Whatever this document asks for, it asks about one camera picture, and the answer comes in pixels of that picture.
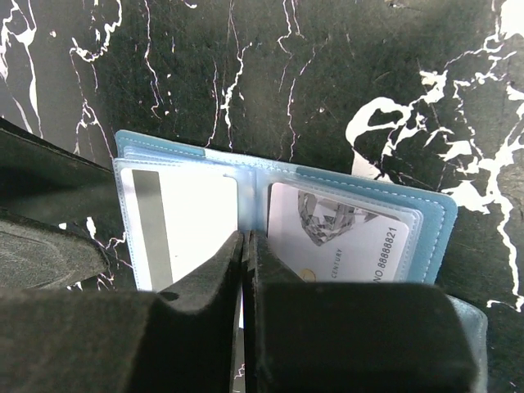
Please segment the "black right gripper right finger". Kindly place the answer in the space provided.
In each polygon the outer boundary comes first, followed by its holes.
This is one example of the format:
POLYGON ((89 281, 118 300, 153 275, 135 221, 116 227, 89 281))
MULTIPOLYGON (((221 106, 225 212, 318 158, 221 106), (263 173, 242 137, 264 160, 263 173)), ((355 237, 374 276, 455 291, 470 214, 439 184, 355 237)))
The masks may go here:
POLYGON ((470 392, 472 350, 449 297, 416 283, 304 282, 250 233, 249 392, 470 392))

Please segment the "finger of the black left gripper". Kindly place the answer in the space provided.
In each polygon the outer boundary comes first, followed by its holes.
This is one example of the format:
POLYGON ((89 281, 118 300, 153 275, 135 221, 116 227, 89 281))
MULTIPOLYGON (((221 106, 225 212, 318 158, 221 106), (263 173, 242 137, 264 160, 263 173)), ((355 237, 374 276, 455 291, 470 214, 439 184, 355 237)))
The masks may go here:
POLYGON ((1 219, 120 226, 111 170, 1 119, 1 219))
POLYGON ((53 225, 1 210, 1 288, 62 288, 106 270, 101 247, 53 225))

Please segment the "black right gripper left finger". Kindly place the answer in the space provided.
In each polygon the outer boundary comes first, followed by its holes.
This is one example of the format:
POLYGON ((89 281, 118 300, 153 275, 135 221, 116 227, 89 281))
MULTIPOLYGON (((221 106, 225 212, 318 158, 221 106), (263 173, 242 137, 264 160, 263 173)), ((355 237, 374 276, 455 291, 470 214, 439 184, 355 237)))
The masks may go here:
POLYGON ((159 293, 3 292, 2 391, 231 391, 243 242, 159 293))

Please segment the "white printed credit card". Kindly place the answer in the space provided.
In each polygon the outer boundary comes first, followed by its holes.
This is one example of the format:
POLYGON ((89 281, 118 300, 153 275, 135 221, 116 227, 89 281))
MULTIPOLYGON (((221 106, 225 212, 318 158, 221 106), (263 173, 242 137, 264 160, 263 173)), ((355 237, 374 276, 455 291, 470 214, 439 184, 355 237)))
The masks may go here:
POLYGON ((306 282, 392 282, 409 226, 354 201, 274 183, 267 238, 276 256, 306 282))

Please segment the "white magnetic stripe card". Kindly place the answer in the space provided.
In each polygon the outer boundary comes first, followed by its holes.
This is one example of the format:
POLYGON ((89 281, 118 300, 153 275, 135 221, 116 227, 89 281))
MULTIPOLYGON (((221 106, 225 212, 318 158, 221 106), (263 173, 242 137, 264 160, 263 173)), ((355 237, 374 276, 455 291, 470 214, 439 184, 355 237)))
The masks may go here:
POLYGON ((161 291, 210 259, 237 230, 237 180, 191 169, 123 168, 124 227, 136 287, 161 291))

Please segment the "blue leather card holder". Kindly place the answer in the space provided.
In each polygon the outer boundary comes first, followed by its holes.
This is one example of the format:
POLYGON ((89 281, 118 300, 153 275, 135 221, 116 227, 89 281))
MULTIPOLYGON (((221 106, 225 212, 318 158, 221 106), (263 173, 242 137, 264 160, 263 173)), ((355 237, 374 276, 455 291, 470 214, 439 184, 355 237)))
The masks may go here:
POLYGON ((132 392, 484 392, 487 318, 436 286, 448 195, 120 130, 148 299, 132 392))

